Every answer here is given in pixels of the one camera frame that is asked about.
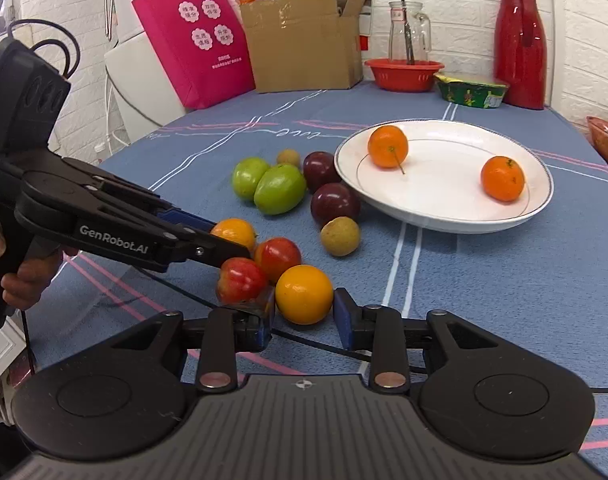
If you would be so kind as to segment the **person's left hand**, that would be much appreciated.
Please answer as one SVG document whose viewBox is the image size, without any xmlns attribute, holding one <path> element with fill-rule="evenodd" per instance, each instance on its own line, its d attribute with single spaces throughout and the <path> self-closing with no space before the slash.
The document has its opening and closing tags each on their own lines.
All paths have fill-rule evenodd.
<svg viewBox="0 0 608 480">
<path fill-rule="evenodd" d="M 0 227 L 0 257 L 5 250 L 6 241 Z M 63 255 L 74 257 L 77 254 L 77 249 L 63 246 L 48 257 L 26 259 L 16 274 L 9 273 L 1 279 L 0 284 L 4 290 L 2 299 L 15 309 L 31 309 L 58 273 Z"/>
</svg>

